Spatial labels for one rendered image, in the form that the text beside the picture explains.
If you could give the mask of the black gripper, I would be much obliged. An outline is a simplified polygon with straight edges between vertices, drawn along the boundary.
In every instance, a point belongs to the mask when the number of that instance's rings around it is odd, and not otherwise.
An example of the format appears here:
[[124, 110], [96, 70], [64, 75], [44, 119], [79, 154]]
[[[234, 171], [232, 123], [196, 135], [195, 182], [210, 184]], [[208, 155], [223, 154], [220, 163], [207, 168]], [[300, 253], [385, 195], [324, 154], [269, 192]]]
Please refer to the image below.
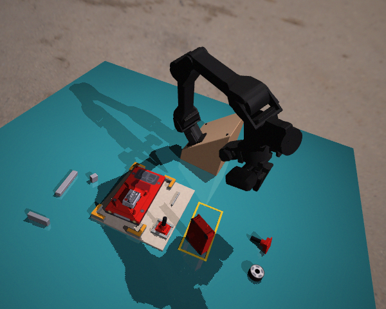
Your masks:
[[280, 157], [282, 153], [272, 149], [262, 142], [249, 142], [245, 138], [240, 142], [244, 147], [242, 167], [235, 166], [226, 177], [226, 184], [244, 191], [258, 191], [269, 171], [273, 167], [268, 161], [272, 158], [272, 152]]

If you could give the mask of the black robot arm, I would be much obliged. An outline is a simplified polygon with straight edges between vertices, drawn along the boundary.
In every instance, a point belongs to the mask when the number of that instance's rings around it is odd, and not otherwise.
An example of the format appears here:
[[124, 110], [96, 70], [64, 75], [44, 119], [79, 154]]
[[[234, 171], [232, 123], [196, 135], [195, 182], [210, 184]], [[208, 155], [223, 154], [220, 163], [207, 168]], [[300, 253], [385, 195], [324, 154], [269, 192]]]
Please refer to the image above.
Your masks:
[[[194, 84], [202, 75], [228, 97], [228, 103], [244, 122], [244, 138], [262, 142], [272, 149], [292, 155], [300, 146], [302, 133], [289, 122], [278, 119], [282, 111], [279, 101], [263, 82], [236, 74], [208, 53], [205, 47], [196, 48], [170, 63], [170, 73], [178, 82], [178, 107], [174, 110], [174, 127], [184, 132], [188, 146], [200, 143], [202, 133], [197, 122], [201, 120], [194, 106]], [[264, 106], [270, 105], [262, 111]], [[219, 150], [221, 161], [238, 160], [243, 163], [242, 140], [228, 142]]]

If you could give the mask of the black toy car wheel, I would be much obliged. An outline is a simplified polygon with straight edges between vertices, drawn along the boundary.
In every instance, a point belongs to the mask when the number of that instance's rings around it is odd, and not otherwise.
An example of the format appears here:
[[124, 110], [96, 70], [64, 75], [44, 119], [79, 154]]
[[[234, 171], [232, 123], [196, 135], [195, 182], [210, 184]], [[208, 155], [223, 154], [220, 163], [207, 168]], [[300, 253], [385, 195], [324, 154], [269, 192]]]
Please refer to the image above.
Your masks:
[[252, 265], [248, 275], [253, 281], [260, 281], [264, 277], [264, 269], [260, 265]]

